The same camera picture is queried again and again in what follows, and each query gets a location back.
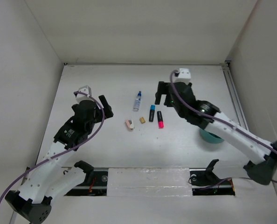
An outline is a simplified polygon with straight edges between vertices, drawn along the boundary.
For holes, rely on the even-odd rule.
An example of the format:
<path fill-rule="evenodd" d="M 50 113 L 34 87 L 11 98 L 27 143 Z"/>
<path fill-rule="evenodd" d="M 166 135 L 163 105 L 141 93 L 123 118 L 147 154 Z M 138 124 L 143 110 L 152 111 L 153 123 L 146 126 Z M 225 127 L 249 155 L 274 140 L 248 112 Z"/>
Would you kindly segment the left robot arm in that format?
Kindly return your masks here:
<path fill-rule="evenodd" d="M 5 195 L 10 207 L 31 224 L 43 223 L 53 203 L 75 186 L 93 181 L 94 167 L 84 161 L 76 162 L 64 177 L 55 178 L 78 148 L 96 135 L 94 125 L 113 117 L 105 96 L 99 96 L 97 102 L 89 94 L 77 91 L 75 97 L 74 115 L 58 130 L 43 161 L 30 168 L 31 174 L 17 190 L 10 190 Z"/>

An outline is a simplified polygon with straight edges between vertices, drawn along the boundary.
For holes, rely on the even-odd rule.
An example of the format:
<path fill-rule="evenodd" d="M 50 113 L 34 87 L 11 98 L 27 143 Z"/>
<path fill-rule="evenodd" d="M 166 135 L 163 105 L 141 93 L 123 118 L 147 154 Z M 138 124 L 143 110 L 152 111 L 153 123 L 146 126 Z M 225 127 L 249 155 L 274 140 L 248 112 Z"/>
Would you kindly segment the pink capped black highlighter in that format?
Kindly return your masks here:
<path fill-rule="evenodd" d="M 158 126 L 159 129 L 164 128 L 164 121 L 163 121 L 163 116 L 161 111 L 157 111 L 157 119 L 158 119 Z"/>

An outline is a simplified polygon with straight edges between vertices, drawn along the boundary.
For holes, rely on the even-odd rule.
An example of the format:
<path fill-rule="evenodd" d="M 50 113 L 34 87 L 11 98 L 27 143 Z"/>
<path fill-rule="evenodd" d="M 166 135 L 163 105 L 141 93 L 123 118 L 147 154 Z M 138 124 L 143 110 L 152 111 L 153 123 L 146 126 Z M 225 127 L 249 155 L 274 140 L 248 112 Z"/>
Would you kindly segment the clear spray bottle blue cap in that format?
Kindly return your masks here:
<path fill-rule="evenodd" d="M 139 91 L 136 98 L 135 98 L 135 101 L 134 101 L 134 106 L 133 106 L 133 111 L 137 112 L 140 108 L 140 104 L 141 104 L 141 97 L 142 97 L 142 92 Z"/>

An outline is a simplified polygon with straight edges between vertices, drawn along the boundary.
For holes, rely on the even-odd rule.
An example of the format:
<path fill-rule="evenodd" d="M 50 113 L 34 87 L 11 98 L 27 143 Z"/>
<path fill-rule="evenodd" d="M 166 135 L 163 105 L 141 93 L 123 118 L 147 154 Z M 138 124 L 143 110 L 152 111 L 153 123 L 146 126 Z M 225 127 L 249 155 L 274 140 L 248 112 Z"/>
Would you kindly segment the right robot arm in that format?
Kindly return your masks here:
<path fill-rule="evenodd" d="M 223 165 L 218 158 L 210 160 L 206 168 L 192 174 L 192 184 L 208 189 L 236 177 L 261 185 L 273 181 L 277 169 L 277 141 L 269 142 L 255 136 L 231 121 L 217 106 L 197 100 L 189 78 L 178 78 L 169 83 L 160 81 L 155 94 L 156 105 L 160 104 L 162 95 L 166 96 L 164 105 L 174 108 L 189 126 L 228 142 L 249 159 L 247 164 L 239 167 Z"/>

